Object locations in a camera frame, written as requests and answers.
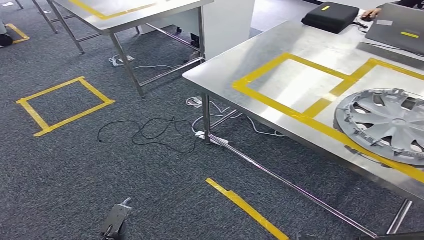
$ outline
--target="metal pipe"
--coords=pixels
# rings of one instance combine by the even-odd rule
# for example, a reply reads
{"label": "metal pipe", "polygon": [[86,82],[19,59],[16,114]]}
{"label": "metal pipe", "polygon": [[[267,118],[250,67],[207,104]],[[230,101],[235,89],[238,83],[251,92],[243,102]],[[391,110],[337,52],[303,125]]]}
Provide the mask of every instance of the metal pipe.
{"label": "metal pipe", "polygon": [[[63,19],[72,19],[72,18],[75,18],[75,16],[73,16],[73,15],[69,15],[69,16],[64,16],[63,17]],[[56,22],[59,22],[60,20],[58,19],[58,18],[55,18],[55,19],[52,19],[52,20],[50,20],[50,22],[51,23],[56,23]]]}
{"label": "metal pipe", "polygon": [[201,102],[203,107],[204,140],[206,141],[206,144],[211,144],[211,104],[209,95],[202,92]]}
{"label": "metal pipe", "polygon": [[357,240],[423,240],[424,239],[424,231],[417,232],[408,232],[408,233],[400,233],[400,234],[390,234],[384,236],[377,236],[376,238],[371,238],[370,236],[362,236]]}
{"label": "metal pipe", "polygon": [[200,62],[200,61],[203,61],[203,60],[204,60],[204,59],[203,59],[203,58],[201,58],[201,57],[195,58],[195,59],[193,59],[193,60],[191,60],[191,61],[187,62],[186,64],[184,64],[184,65],[182,65],[182,66],[179,66],[179,67],[177,67],[177,68],[174,68],[174,69],[172,69],[172,70],[170,70],[170,71],[167,71],[167,72],[165,72],[165,73],[162,73],[162,74],[161,74],[161,75],[159,75],[159,76],[155,76],[154,78],[151,78],[151,79],[149,79],[149,80],[147,80],[147,81],[144,81],[144,82],[140,83],[140,86],[141,86],[141,87],[143,87],[143,86],[145,86],[145,85],[147,85],[147,84],[149,84],[149,83],[152,83],[152,82],[154,82],[154,81],[156,81],[156,80],[159,80],[159,79],[161,79],[161,78],[163,78],[163,77],[166,77],[166,76],[168,76],[168,75],[170,75],[170,74],[172,74],[172,73],[175,73],[175,72],[177,72],[177,71],[179,71],[179,70],[181,70],[181,69],[184,69],[184,68],[186,68],[186,67],[188,67],[188,66],[190,66],[190,65],[193,65],[193,64],[195,64],[195,63],[197,63],[197,62]]}
{"label": "metal pipe", "polygon": [[48,4],[50,5],[51,9],[53,10],[54,14],[56,14],[57,18],[60,20],[60,22],[62,23],[62,26],[65,28],[66,32],[69,34],[70,38],[73,40],[73,42],[75,43],[76,47],[79,49],[79,51],[81,52],[81,54],[85,54],[83,47],[81,46],[81,44],[78,42],[78,40],[75,38],[74,33],[71,31],[71,29],[69,28],[68,24],[66,23],[64,17],[62,16],[62,14],[59,12],[58,8],[55,6],[55,4],[52,2],[52,0],[47,0]]}
{"label": "metal pipe", "polygon": [[95,37],[98,37],[98,36],[101,36],[101,34],[100,34],[100,33],[96,33],[96,34],[93,34],[93,35],[90,35],[90,36],[86,36],[86,37],[83,37],[83,38],[77,39],[77,41],[78,41],[79,43],[81,43],[81,42],[84,42],[84,41],[87,41],[87,40],[93,39],[93,38],[95,38]]}
{"label": "metal pipe", "polygon": [[198,17],[198,27],[199,27],[199,46],[200,46],[200,57],[204,58],[206,61],[206,51],[205,51],[205,26],[203,23],[203,7],[197,8],[197,17]]}
{"label": "metal pipe", "polygon": [[396,234],[401,227],[402,222],[405,219],[405,216],[407,215],[408,211],[410,210],[412,206],[412,201],[405,199],[402,203],[402,206],[400,206],[399,211],[397,212],[396,216],[393,219],[393,222],[391,223],[391,226],[387,230],[387,235],[390,234]]}
{"label": "metal pipe", "polygon": [[47,22],[47,24],[50,26],[51,30],[53,30],[53,32],[55,34],[58,34],[58,30],[52,24],[53,21],[49,19],[49,17],[46,15],[46,13],[44,12],[44,10],[41,8],[41,6],[37,2],[37,0],[32,0],[32,3],[34,3],[35,7],[39,11],[39,13],[42,15],[42,17],[44,18],[44,20]]}
{"label": "metal pipe", "polygon": [[230,112],[228,115],[226,115],[223,118],[219,119],[218,121],[214,122],[210,126],[210,129],[214,129],[214,128],[218,127],[218,125],[222,124],[223,122],[227,121],[232,116],[236,115],[237,112],[238,112],[237,110],[234,110],[234,111]]}
{"label": "metal pipe", "polygon": [[22,6],[22,4],[19,0],[15,0],[15,2],[19,5],[20,9],[24,9],[24,6]]}
{"label": "metal pipe", "polygon": [[172,38],[172,39],[174,39],[174,40],[176,40],[176,41],[178,41],[178,42],[180,42],[180,43],[182,43],[182,44],[186,45],[187,47],[192,48],[192,49],[194,49],[194,50],[196,50],[196,51],[200,52],[200,49],[198,49],[197,47],[195,47],[195,46],[191,45],[189,42],[186,42],[186,41],[182,40],[181,38],[176,37],[176,36],[174,36],[174,35],[172,35],[172,34],[170,34],[170,33],[166,32],[166,31],[164,31],[164,30],[162,30],[162,29],[160,29],[160,28],[157,28],[157,27],[155,27],[155,26],[153,26],[153,25],[149,24],[149,23],[146,23],[146,25],[147,25],[147,26],[149,26],[149,27],[151,27],[152,29],[154,29],[154,30],[156,30],[156,31],[158,31],[158,32],[160,32],[160,33],[163,33],[163,34],[165,34],[166,36],[168,36],[168,37],[170,37],[170,38]]}
{"label": "metal pipe", "polygon": [[121,45],[121,43],[118,39],[118,36],[113,33],[113,34],[110,35],[110,38],[112,39],[112,42],[115,45],[116,50],[118,50],[118,54],[119,54],[120,58],[122,59],[123,64],[125,65],[125,69],[126,69],[128,75],[129,75],[129,77],[134,82],[135,87],[137,88],[138,94],[143,98],[145,96],[144,93],[143,93],[143,89],[140,86],[140,83],[137,80],[136,75],[134,75],[133,68],[130,65],[130,61],[128,61],[127,54],[125,54],[125,51],[122,48],[122,45]]}
{"label": "metal pipe", "polygon": [[338,210],[334,209],[333,207],[331,207],[330,205],[328,205],[327,203],[321,201],[320,199],[318,199],[317,197],[313,196],[312,194],[308,193],[307,191],[303,190],[302,188],[294,185],[293,183],[291,183],[290,181],[282,178],[281,176],[275,174],[274,172],[268,170],[267,168],[265,168],[264,166],[260,165],[258,162],[256,162],[255,160],[253,160],[252,158],[246,156],[244,153],[242,153],[241,151],[235,149],[234,147],[228,145],[227,143],[221,141],[218,137],[215,137],[214,135],[210,134],[209,137],[214,140],[215,142],[219,143],[221,146],[227,148],[228,150],[230,150],[231,152],[239,155],[240,157],[242,157],[244,160],[248,161],[249,163],[253,164],[254,166],[256,166],[257,168],[259,168],[260,170],[264,171],[265,173],[271,175],[272,177],[280,180],[281,182],[283,182],[284,184],[286,184],[287,186],[291,187],[292,189],[298,191],[300,194],[302,194],[303,196],[305,196],[306,198],[308,198],[309,200],[311,200],[312,202],[318,204],[319,206],[321,206],[322,208],[326,209],[327,211],[329,211],[330,213],[332,213],[333,215],[335,215],[336,217],[340,218],[341,220],[345,221],[346,223],[350,224],[351,226],[353,226],[354,228],[358,229],[359,231],[363,232],[364,234],[370,236],[372,239],[376,239],[377,235],[372,232],[371,230],[369,230],[368,228],[360,225],[359,223],[357,223],[356,221],[352,220],[351,218],[345,216],[343,213],[339,212]]}

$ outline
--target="laptop lid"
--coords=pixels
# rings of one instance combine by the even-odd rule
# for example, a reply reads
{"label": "laptop lid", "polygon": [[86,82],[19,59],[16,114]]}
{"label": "laptop lid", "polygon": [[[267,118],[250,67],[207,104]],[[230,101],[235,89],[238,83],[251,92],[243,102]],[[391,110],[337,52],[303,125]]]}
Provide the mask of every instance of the laptop lid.
{"label": "laptop lid", "polygon": [[424,10],[387,3],[365,37],[424,54]]}

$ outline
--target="yellow sticker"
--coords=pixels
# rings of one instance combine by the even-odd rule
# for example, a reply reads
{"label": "yellow sticker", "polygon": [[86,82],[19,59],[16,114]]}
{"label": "yellow sticker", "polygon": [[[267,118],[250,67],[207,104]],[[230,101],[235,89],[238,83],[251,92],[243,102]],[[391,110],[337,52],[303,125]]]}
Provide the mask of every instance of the yellow sticker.
{"label": "yellow sticker", "polygon": [[405,35],[405,36],[408,36],[408,37],[411,37],[411,38],[416,38],[416,39],[419,39],[420,38],[420,36],[415,35],[415,34],[412,34],[412,33],[409,33],[409,32],[406,32],[406,31],[403,31],[400,34]]}

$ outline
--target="extension cord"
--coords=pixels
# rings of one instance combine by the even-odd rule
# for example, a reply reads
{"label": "extension cord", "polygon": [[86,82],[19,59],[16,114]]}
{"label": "extension cord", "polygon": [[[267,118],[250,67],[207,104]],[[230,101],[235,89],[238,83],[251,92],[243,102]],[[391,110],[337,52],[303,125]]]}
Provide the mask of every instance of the extension cord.
{"label": "extension cord", "polygon": [[[204,132],[202,132],[202,131],[198,131],[197,133],[196,133],[196,135],[195,135],[196,137],[198,137],[198,138],[200,138],[200,139],[203,139],[203,140],[205,140],[205,133]],[[224,143],[226,143],[226,144],[229,144],[230,142],[229,141],[227,141],[227,140],[225,140],[225,139],[222,139],[222,138],[220,138],[220,137],[216,137],[217,139],[219,139],[219,140],[221,140],[221,141],[223,141]],[[216,144],[216,145],[218,145],[218,146],[221,146],[221,144],[219,144],[219,143],[217,143],[216,141],[214,141],[213,139],[211,139],[210,140],[210,142],[211,143],[213,143],[213,144]]]}

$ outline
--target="yellow tape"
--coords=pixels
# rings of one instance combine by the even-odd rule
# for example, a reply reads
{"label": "yellow tape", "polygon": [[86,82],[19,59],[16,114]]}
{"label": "yellow tape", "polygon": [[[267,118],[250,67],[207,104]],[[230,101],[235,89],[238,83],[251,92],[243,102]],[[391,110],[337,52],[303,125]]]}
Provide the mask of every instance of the yellow tape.
{"label": "yellow tape", "polygon": [[72,117],[70,117],[70,118],[68,118],[66,120],[63,120],[63,121],[61,121],[59,123],[56,123],[55,125],[50,126],[48,129],[45,129],[45,130],[40,131],[40,132],[37,132],[36,134],[34,134],[34,137],[41,137],[44,134],[48,134],[51,131],[53,131],[53,130],[55,130],[57,128],[62,127],[63,125],[66,125],[66,124],[71,123],[71,122],[73,122],[75,120],[78,120],[78,119],[80,119],[80,118],[82,118],[84,116],[87,116],[87,115],[89,115],[91,113],[94,113],[95,111],[100,110],[100,109],[102,109],[102,108],[104,108],[104,107],[106,107],[108,105],[111,105],[114,102],[115,102],[114,100],[110,100],[108,102],[104,102],[104,103],[102,103],[100,105],[97,105],[97,106],[95,106],[95,107],[93,107],[93,108],[91,108],[91,109],[89,109],[87,111],[83,111],[80,114],[77,114],[77,115],[72,116]]}
{"label": "yellow tape", "polygon": [[[264,64],[263,66],[259,67],[258,69],[256,69],[255,71],[249,73],[247,76],[242,77],[240,80],[235,81],[232,86],[234,89],[238,90],[241,93],[244,93],[248,96],[250,96],[253,99],[256,99],[284,114],[286,114],[289,117],[292,117],[293,119],[306,124],[307,126],[320,131],[323,134],[326,134],[327,136],[341,142],[342,144],[351,147],[352,149],[361,152],[365,155],[368,155],[372,158],[374,158],[375,160],[393,168],[396,169],[408,176],[410,176],[411,178],[414,178],[417,181],[420,181],[422,183],[424,183],[424,173],[422,171],[420,171],[419,169],[410,166],[408,164],[404,164],[404,163],[400,163],[400,162],[396,162],[396,161],[392,161],[389,160],[387,158],[381,157],[373,152],[370,152],[364,148],[362,148],[361,146],[359,146],[358,144],[356,144],[354,141],[352,141],[347,135],[345,135],[342,132],[337,131],[336,129],[327,126],[319,121],[316,121],[314,119],[315,115],[320,113],[322,110],[324,110],[326,107],[328,107],[328,105],[331,103],[330,101],[326,101],[325,98],[320,99],[318,102],[316,102],[314,105],[312,105],[313,108],[309,108],[307,109],[304,113],[300,113],[297,112],[296,110],[287,107],[251,88],[249,88],[247,86],[248,83],[254,81],[255,79],[259,78],[260,76],[262,76],[263,74],[267,73],[268,71],[270,71],[272,68],[274,68],[275,66],[281,64],[284,60],[286,59],[293,59],[296,60],[297,62],[306,64],[310,67],[316,68],[318,70],[324,70],[326,69],[325,67],[320,67],[317,68],[316,66],[320,66],[318,64],[316,65],[312,65],[309,64],[310,62],[308,60],[305,60],[303,58],[297,57],[291,55],[289,57],[287,57],[287,55],[291,55],[289,53],[283,53],[282,55],[280,55],[279,57],[276,57],[275,59],[271,60],[269,63]],[[347,76],[346,77],[342,77],[344,79],[344,81],[339,84],[336,88],[333,89],[333,93],[336,94],[336,96],[340,96],[341,94],[344,93],[344,91],[347,91],[352,85],[354,85],[359,79],[361,79],[363,76],[365,76],[369,71],[371,71],[375,66],[382,66],[385,68],[389,68],[392,69],[394,71],[406,74],[408,76],[420,79],[420,80],[424,80],[424,75],[421,75],[419,73],[413,72],[413,71],[409,71],[407,69],[377,60],[377,59],[373,59],[371,58],[369,61],[367,61],[367,63],[365,63],[362,67],[360,67],[356,72],[354,72],[352,75]]]}
{"label": "yellow tape", "polygon": [[68,85],[70,85],[70,84],[73,84],[73,83],[78,82],[78,81],[83,80],[83,79],[84,79],[84,77],[83,77],[83,76],[80,76],[80,77],[78,77],[78,78],[75,78],[75,79],[72,79],[72,80],[70,80],[70,81],[64,82],[64,83],[59,84],[59,85],[57,85],[57,86],[50,87],[50,88],[48,88],[48,89],[46,89],[46,90],[40,91],[40,92],[38,92],[38,93],[36,93],[36,94],[34,94],[34,95],[31,95],[31,96],[28,96],[28,97],[22,98],[21,100],[23,100],[23,101],[29,101],[29,100],[31,100],[31,99],[35,99],[35,98],[37,98],[37,97],[39,97],[39,96],[41,96],[41,95],[48,94],[48,93],[50,93],[50,92],[53,92],[54,90],[58,90],[58,89],[60,89],[60,88],[63,88],[63,87],[65,87],[65,86],[68,86]]}
{"label": "yellow tape", "polygon": [[125,14],[133,13],[133,12],[136,12],[136,11],[139,11],[139,10],[142,10],[142,9],[146,9],[146,8],[149,8],[151,6],[156,5],[156,3],[152,3],[152,4],[149,4],[149,5],[144,5],[144,6],[140,6],[140,7],[137,7],[137,8],[133,8],[133,9],[130,9],[130,10],[127,10],[127,11],[122,11],[122,12],[118,12],[118,13],[111,14],[111,15],[104,15],[103,13],[93,9],[92,7],[81,2],[80,0],[69,0],[69,1],[71,3],[77,5],[78,7],[84,9],[85,11],[91,13],[92,15],[98,17],[99,19],[102,19],[102,20],[107,20],[107,19],[119,17],[119,16],[122,16],[122,15],[125,15]]}
{"label": "yellow tape", "polygon": [[9,27],[10,29],[12,29],[15,33],[17,33],[21,37],[21,39],[19,39],[19,40],[14,40],[13,44],[18,44],[18,43],[22,43],[22,42],[30,40],[30,37],[27,36],[21,30],[19,30],[15,25],[9,23],[9,24],[6,24],[6,26]]}
{"label": "yellow tape", "polygon": [[28,104],[25,100],[18,100],[16,102],[17,104],[22,105],[23,109],[25,109],[29,115],[36,121],[36,123],[41,127],[41,129],[46,130],[49,129],[49,125],[46,123],[46,121],[43,120],[43,118],[34,110],[34,108]]}
{"label": "yellow tape", "polygon": [[[83,86],[85,86],[89,91],[91,91],[94,95],[96,95],[99,99],[101,99],[104,103],[102,103],[102,104],[100,104],[100,105],[97,105],[97,106],[95,106],[95,107],[93,107],[93,108],[91,108],[91,109],[88,109],[88,110],[86,110],[86,111],[84,111],[84,112],[81,112],[81,113],[79,113],[79,114],[77,114],[77,115],[75,115],[75,116],[72,116],[72,117],[70,117],[70,118],[68,118],[68,119],[66,119],[66,120],[63,120],[63,121],[61,121],[61,122],[59,122],[59,123],[56,123],[56,124],[54,124],[54,125],[52,125],[52,126],[49,126],[43,119],[42,119],[42,117],[34,110],[34,108],[33,107],[31,107],[30,105],[29,105],[29,103],[28,103],[28,101],[29,100],[31,100],[31,99],[34,99],[34,98],[37,98],[37,97],[39,97],[39,96],[41,96],[41,95],[44,95],[44,94],[48,94],[48,93],[50,93],[50,92],[52,92],[52,91],[54,91],[54,90],[57,90],[57,89],[60,89],[60,88],[63,88],[63,87],[65,87],[65,86],[68,86],[68,85],[70,85],[70,84],[73,84],[73,83],[76,83],[76,82],[81,82],[81,84],[83,85]],[[106,107],[106,106],[108,106],[108,105],[111,105],[111,104],[113,104],[115,101],[114,100],[111,100],[111,99],[109,99],[108,97],[106,97],[105,95],[103,95],[99,90],[97,90],[96,88],[94,88],[91,84],[89,84],[86,80],[85,80],[85,78],[83,77],[83,76],[80,76],[80,77],[78,77],[78,78],[75,78],[75,79],[72,79],[72,80],[70,80],[70,81],[67,81],[67,82],[64,82],[64,83],[62,83],[62,84],[59,84],[59,85],[57,85],[57,86],[54,86],[54,87],[51,87],[51,88],[48,88],[48,89],[46,89],[46,90],[43,90],[43,91],[41,91],[41,92],[38,92],[38,93],[36,93],[36,94],[34,94],[34,95],[31,95],[31,96],[28,96],[28,97],[25,97],[25,98],[21,98],[21,99],[19,99],[18,101],[16,101],[16,103],[17,104],[20,104],[20,105],[22,105],[22,107],[29,113],[29,115],[31,115],[31,117],[37,122],[37,124],[42,128],[42,131],[40,131],[40,132],[38,132],[38,133],[36,133],[36,134],[34,134],[34,136],[35,137],[41,137],[41,136],[43,136],[43,135],[45,135],[45,134],[47,134],[47,133],[50,133],[51,131],[53,131],[53,130],[55,130],[55,129],[57,129],[57,128],[60,128],[60,127],[62,127],[63,125],[66,125],[66,124],[68,124],[68,123],[71,123],[71,122],[73,122],[73,121],[75,121],[75,120],[78,120],[78,119],[80,119],[80,118],[82,118],[82,117],[84,117],[84,116],[87,116],[87,115],[89,115],[89,114],[91,114],[91,113],[93,113],[93,112],[95,112],[95,111],[97,111],[97,110],[100,110],[100,109],[102,109],[102,108],[104,108],[104,107]]]}
{"label": "yellow tape", "polygon": [[420,38],[420,36],[418,36],[418,35],[415,35],[415,34],[412,34],[412,33],[409,33],[409,32],[405,32],[405,31],[401,32],[400,34],[411,37],[411,38],[416,38],[416,39]]}
{"label": "yellow tape", "polygon": [[270,223],[265,217],[263,217],[258,211],[251,207],[247,202],[245,202],[239,195],[233,191],[227,191],[218,183],[212,179],[206,179],[206,182],[230,199],[233,203],[239,206],[243,211],[249,214],[254,220],[261,224],[268,232],[270,232],[278,240],[289,240],[284,233],[282,233],[278,228],[276,228],[272,223]]}

